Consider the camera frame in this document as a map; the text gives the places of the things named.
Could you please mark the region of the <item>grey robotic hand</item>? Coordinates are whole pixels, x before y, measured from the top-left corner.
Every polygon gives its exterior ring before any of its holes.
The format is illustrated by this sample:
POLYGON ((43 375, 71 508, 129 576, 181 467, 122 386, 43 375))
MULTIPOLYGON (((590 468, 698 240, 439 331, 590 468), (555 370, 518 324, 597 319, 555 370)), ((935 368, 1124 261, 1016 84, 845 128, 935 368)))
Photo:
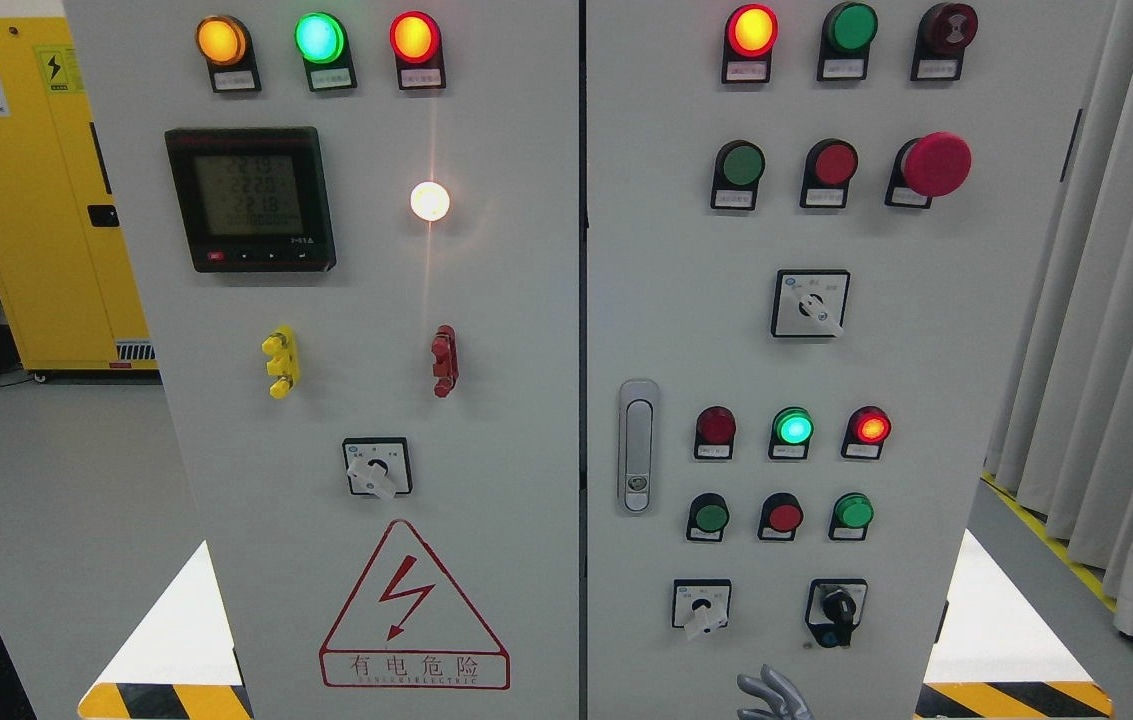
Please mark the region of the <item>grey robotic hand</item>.
POLYGON ((758 676, 738 674, 738 688, 753 698, 761 700, 768 708, 739 708, 738 719, 787 719, 812 720, 813 714, 795 687, 795 684, 763 664, 758 676))

